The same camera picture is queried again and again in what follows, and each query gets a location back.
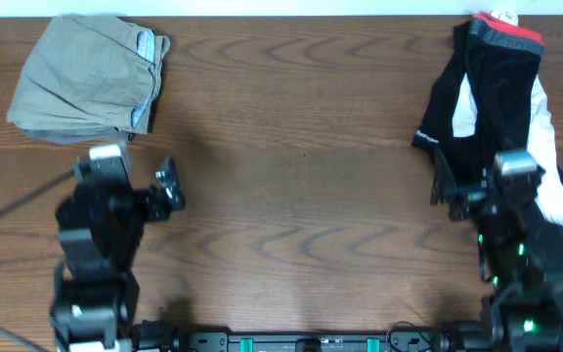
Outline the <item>black leggings red waistband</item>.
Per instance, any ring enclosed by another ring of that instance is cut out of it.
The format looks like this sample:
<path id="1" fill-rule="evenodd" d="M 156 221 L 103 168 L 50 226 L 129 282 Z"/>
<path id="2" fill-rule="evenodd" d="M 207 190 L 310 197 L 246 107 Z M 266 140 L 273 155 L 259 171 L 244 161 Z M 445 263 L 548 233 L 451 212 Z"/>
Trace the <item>black leggings red waistband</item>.
<path id="1" fill-rule="evenodd" d="M 526 147 L 531 93 L 543 53 L 539 33 L 488 13 L 473 16 L 464 50 L 477 108 L 469 161 L 473 171 L 491 166 L 498 152 Z"/>

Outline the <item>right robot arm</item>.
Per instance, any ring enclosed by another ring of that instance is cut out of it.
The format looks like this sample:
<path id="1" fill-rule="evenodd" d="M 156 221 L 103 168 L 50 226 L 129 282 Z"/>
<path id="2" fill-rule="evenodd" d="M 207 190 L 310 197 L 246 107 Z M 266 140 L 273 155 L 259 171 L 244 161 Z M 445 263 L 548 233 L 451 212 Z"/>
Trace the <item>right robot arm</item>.
<path id="1" fill-rule="evenodd" d="M 493 285 L 480 319 L 447 324 L 436 351 L 563 351 L 563 225 L 536 203 L 544 169 L 525 150 L 498 153 L 472 184 L 460 184 L 440 150 L 433 153 L 430 202 L 479 232 L 480 278 Z"/>

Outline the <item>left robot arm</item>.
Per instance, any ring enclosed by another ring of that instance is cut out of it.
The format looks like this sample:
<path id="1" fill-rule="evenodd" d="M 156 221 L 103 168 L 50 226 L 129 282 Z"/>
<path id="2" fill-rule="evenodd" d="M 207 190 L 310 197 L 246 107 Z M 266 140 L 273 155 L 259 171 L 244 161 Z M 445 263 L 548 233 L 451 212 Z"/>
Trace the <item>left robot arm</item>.
<path id="1" fill-rule="evenodd" d="M 140 286 L 132 272 L 146 224 L 184 209 L 177 169 L 167 157 L 157 185 L 132 187 L 123 157 L 82 158 L 78 183 L 56 210 L 65 254 L 54 274 L 50 323 L 61 351 L 138 351 L 134 318 Z"/>

